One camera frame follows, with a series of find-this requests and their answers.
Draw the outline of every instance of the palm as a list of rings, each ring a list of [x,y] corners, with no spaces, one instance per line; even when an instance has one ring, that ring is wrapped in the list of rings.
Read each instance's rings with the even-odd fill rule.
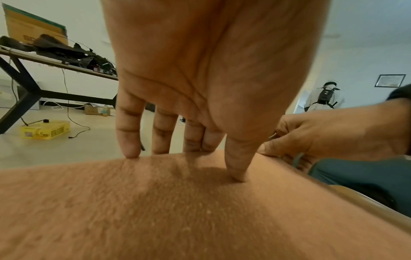
[[[118,63],[118,108],[125,111],[117,128],[127,132],[119,137],[126,156],[138,156],[122,142],[130,146],[129,132],[139,124],[130,116],[140,113],[145,100],[160,108],[154,152],[168,152],[166,133],[180,114],[193,125],[186,136],[209,139],[211,149],[227,133],[226,150],[253,150],[238,168],[248,166],[298,92],[317,44],[317,33],[293,22],[304,15],[298,5],[278,2],[104,2]],[[291,11],[287,17],[285,10]],[[321,21],[311,26],[321,28]],[[300,42],[293,44],[293,37]],[[193,135],[199,127],[205,128],[201,137]]]

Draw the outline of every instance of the table top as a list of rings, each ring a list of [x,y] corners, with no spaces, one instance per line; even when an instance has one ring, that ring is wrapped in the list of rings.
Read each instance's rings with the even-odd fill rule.
[[[28,61],[37,62],[37,63],[41,63],[41,64],[45,64],[45,65],[49,65],[49,66],[53,66],[57,68],[72,70],[72,71],[79,72],[79,73],[89,74],[89,75],[93,75],[93,76],[97,76],[101,78],[108,78],[111,80],[118,81],[118,78],[115,76],[95,72],[91,69],[80,68],[80,67],[73,66],[73,65],[66,65],[66,64],[63,64],[62,61],[60,60],[51,59],[51,58],[40,56],[40,55],[30,53],[30,52],[19,51],[16,49],[5,47],[5,46],[0,46],[0,54],[6,55],[9,57],[16,57],[22,60],[28,60]]]

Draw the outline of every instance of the black bag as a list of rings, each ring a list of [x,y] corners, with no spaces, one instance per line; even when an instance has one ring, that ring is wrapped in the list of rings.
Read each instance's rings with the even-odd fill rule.
[[[323,89],[320,93],[320,95],[318,96],[318,104],[322,104],[322,105],[327,105],[331,98],[334,95],[334,89],[332,90],[328,90],[328,89]]]

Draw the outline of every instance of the yellow box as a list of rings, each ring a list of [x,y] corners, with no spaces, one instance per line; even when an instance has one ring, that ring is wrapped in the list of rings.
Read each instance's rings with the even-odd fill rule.
[[[20,127],[20,136],[25,139],[49,140],[70,131],[70,122],[50,120],[49,123],[38,122]]]

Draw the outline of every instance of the table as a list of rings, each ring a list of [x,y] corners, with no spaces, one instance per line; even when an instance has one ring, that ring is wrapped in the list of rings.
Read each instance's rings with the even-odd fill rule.
[[[0,57],[0,68],[3,69],[5,73],[7,73],[13,80],[19,83],[19,85],[27,91],[23,95],[23,97],[19,99],[19,101],[12,108],[10,108],[10,110],[0,119],[0,134],[4,134],[37,101],[39,101],[40,98],[64,99],[86,103],[99,103],[105,105],[112,105],[116,107],[117,95],[113,99],[102,99],[90,96],[81,96],[69,93],[42,90],[40,89],[36,81],[31,77],[30,73],[26,70],[24,65],[21,63],[20,59],[118,81],[118,78],[115,76],[95,72],[91,69],[67,65],[63,62],[58,62],[54,59],[42,57],[39,55],[31,55],[29,53],[24,53],[22,51],[17,51],[14,49],[6,49],[6,47],[0,47],[0,54],[9,56],[16,65],[17,70],[13,66],[11,66],[7,61],[5,61],[2,57]],[[142,143],[141,149],[143,151],[146,150]]]

